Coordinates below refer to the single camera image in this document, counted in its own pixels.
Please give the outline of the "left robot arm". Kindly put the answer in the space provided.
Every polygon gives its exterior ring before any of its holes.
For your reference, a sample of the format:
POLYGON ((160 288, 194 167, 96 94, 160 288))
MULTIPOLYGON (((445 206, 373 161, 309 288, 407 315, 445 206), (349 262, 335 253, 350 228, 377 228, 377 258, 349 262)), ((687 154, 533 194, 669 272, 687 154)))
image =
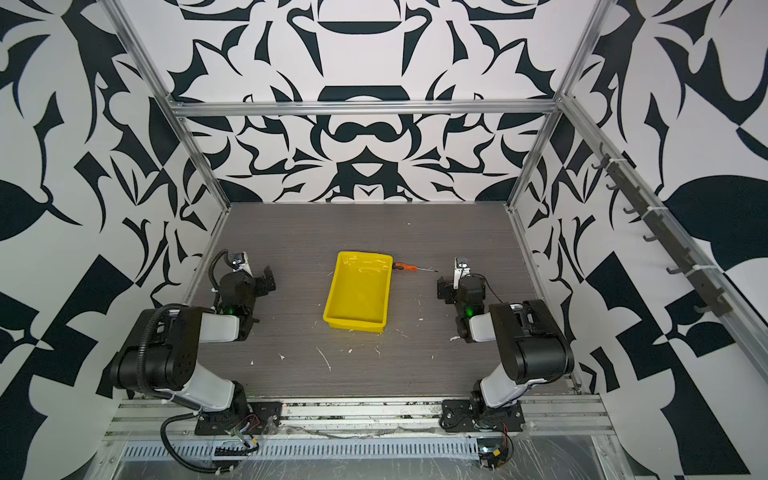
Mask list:
POLYGON ((240 268, 221 278, 211 308, 169 304, 142 311, 112 360, 111 382, 195 411, 241 410, 242 386, 204 367, 199 348, 245 341, 257 322, 256 300, 275 290, 270 267, 257 277, 240 268))

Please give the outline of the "orange handled screwdriver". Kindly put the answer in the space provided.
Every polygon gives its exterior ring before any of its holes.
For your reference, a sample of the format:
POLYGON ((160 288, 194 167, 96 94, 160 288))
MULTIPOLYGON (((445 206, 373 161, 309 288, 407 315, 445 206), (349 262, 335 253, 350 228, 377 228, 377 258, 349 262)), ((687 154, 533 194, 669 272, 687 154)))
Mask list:
POLYGON ((410 264, 401 263, 401 262, 395 262, 393 264, 393 268, 395 270, 400 270, 400 271, 409 271, 409 272, 419 272, 419 271, 422 271, 422 272, 437 273, 437 270, 435 270, 433 268, 418 267, 418 266, 415 266, 415 265, 410 265, 410 264))

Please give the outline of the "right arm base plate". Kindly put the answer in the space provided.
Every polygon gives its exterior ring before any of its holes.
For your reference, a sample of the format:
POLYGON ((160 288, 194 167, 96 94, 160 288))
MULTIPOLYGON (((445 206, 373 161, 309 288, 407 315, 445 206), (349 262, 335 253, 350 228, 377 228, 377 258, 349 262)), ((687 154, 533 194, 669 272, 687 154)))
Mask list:
POLYGON ((441 409, 439 426, 448 433, 521 432, 525 423, 519 404, 488 409, 470 400, 446 399, 441 409))

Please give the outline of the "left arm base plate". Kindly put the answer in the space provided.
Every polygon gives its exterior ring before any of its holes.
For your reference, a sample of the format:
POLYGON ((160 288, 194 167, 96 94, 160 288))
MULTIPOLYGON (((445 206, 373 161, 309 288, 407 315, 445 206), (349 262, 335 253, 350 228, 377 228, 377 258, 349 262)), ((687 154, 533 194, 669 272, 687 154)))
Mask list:
POLYGON ((243 435, 261 435, 280 423, 283 403, 249 402, 247 407, 232 407, 221 412, 203 412, 197 420, 197 436, 226 435, 237 429, 243 435))

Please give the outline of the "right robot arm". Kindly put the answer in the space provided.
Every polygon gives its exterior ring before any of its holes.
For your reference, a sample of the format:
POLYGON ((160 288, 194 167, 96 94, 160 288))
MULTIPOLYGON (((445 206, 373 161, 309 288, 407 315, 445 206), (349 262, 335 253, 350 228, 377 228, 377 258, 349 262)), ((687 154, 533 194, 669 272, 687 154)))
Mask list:
POLYGON ((574 354, 546 303, 540 299, 486 306, 482 276, 437 280, 437 298, 455 307, 457 334, 467 343, 494 343, 500 363, 480 379, 470 397, 476 420, 499 414, 533 387, 570 374, 574 354))

